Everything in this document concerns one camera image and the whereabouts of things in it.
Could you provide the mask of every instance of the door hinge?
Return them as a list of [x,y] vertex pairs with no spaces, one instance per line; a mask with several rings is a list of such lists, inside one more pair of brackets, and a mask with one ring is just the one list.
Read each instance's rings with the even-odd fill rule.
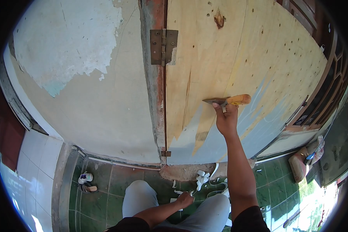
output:
[[151,64],[174,65],[178,41],[177,30],[150,30]]
[[162,151],[161,152],[161,156],[170,157],[171,156],[171,151]]

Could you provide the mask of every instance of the light gray pants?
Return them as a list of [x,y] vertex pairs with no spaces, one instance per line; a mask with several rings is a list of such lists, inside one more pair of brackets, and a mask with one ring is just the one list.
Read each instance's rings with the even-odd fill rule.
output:
[[[122,217],[132,217],[145,209],[158,206],[157,193],[143,180],[136,180],[126,188]],[[227,196],[217,194],[207,198],[197,210],[178,225],[167,220],[158,226],[186,229],[191,232],[221,232],[227,222],[230,202]]]

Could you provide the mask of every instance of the person's left hand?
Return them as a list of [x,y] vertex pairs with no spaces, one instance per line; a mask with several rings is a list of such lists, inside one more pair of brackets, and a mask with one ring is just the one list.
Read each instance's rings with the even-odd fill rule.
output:
[[194,202],[195,198],[190,195],[189,192],[183,192],[176,200],[181,209],[190,206]]

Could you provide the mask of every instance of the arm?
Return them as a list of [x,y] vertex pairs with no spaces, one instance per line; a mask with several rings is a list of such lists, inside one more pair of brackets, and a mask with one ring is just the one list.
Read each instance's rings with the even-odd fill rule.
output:
[[187,206],[191,205],[193,201],[194,197],[192,197],[189,193],[184,192],[178,197],[175,202],[148,208],[142,212],[137,213],[136,215],[134,215],[134,217],[145,220],[148,223],[149,228],[152,229],[156,225],[162,223],[176,211],[184,209]]
[[255,178],[237,134],[238,105],[226,105],[224,113],[220,105],[213,103],[213,107],[217,112],[217,128],[227,144],[227,178],[233,221],[245,209],[258,205]]

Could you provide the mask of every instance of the blue paint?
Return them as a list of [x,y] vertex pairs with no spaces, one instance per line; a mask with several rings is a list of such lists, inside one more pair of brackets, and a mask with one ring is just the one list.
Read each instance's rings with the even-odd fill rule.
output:
[[[258,91],[252,96],[252,102],[246,105],[239,116],[237,122],[237,132],[239,136],[242,136],[246,132],[246,130],[252,125],[262,111],[261,108],[253,115],[270,84],[269,81],[264,90],[262,90],[264,81],[265,77],[258,86]],[[255,125],[252,131],[250,131],[241,141],[242,147],[248,159],[261,151],[280,134],[280,128],[285,123],[285,121],[281,120],[281,116],[286,110],[286,107],[283,105],[284,100],[285,97],[280,100],[278,105],[268,115],[261,119],[260,122]],[[171,156],[167,157],[168,165],[214,163],[222,158],[227,152],[226,141],[224,140],[223,135],[218,131],[216,125],[213,125],[209,130],[204,144],[197,150],[195,155],[192,156],[192,151],[195,147],[197,127],[202,113],[202,107],[203,105],[200,105],[189,125],[183,129],[178,141],[173,139],[173,142],[168,149],[171,151]],[[221,162],[226,161],[227,156],[221,160]]]
[[63,83],[59,80],[50,80],[48,83],[43,85],[43,88],[48,91],[48,93],[52,97],[56,97],[56,95],[60,93],[61,90],[63,90],[66,86],[66,83]]

